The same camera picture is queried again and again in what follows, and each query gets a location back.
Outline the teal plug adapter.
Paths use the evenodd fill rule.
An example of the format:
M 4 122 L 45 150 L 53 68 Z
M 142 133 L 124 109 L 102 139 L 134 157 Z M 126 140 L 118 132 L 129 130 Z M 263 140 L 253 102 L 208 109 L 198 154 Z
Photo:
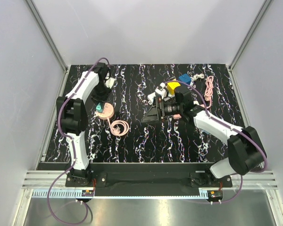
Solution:
M 98 112 L 98 113 L 102 113 L 103 112 L 103 110 L 104 110 L 104 102 L 99 102 L 98 104 L 97 104 L 97 106 L 96 106 L 96 111 Z

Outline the white multicolour power strip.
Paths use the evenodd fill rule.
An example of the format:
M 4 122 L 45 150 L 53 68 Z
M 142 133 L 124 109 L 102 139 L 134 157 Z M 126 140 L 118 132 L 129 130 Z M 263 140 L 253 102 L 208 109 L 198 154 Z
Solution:
M 153 92 L 153 93 L 151 93 L 151 94 L 149 94 L 147 96 L 148 104 L 149 105 L 153 104 L 153 101 L 154 101 L 155 97 L 160 97 L 160 98 L 164 99 L 167 96 L 168 96 L 168 91 L 165 91 L 165 90 L 163 90 L 163 91 L 155 91 L 155 92 Z

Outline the yellow cube socket adapter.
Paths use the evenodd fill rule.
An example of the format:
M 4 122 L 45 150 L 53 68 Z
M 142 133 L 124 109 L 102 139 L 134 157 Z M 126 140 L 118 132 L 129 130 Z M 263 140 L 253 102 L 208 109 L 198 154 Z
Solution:
M 179 86 L 181 86 L 181 84 L 180 83 L 178 83 L 178 82 L 168 82 L 167 84 L 166 84 L 166 88 L 167 88 L 167 90 L 168 90 L 168 92 L 169 92 L 169 95 L 170 96 L 174 96 L 175 95 L 175 89 L 177 88 L 177 87 L 179 87 Z

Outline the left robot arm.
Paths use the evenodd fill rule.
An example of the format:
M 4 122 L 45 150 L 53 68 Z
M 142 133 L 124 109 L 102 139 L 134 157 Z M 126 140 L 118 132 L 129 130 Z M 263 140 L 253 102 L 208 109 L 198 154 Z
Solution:
M 114 82 L 115 79 L 110 77 L 109 66 L 97 63 L 82 73 L 77 84 L 66 96 L 56 100 L 58 129 L 67 139 L 73 169 L 80 170 L 76 181 L 81 186 L 88 186 L 92 182 L 92 174 L 85 171 L 89 165 L 85 148 L 85 131 L 88 124 L 85 103 L 91 98 L 96 106 L 103 108 Z

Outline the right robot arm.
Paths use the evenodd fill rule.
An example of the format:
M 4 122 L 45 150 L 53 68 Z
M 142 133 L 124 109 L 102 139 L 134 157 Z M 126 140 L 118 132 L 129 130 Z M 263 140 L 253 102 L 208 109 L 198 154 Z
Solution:
M 266 152 L 253 127 L 235 126 L 214 116 L 204 105 L 193 100 L 191 90 L 186 86 L 175 88 L 171 95 L 166 86 L 161 84 L 147 99 L 150 109 L 143 116 L 143 123 L 162 122 L 177 117 L 213 135 L 227 146 L 227 158 L 214 163 L 205 174 L 207 185 L 217 186 L 224 176 L 245 175 L 259 164 L 266 163 Z

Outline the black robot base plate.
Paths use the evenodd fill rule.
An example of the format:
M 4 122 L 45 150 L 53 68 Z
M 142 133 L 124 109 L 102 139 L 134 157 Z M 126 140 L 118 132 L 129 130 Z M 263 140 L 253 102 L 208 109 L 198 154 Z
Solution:
M 87 179 L 68 175 L 67 187 L 91 188 L 96 197 L 199 196 L 199 189 L 231 188 L 231 177 L 214 179 L 211 163 L 92 163 Z

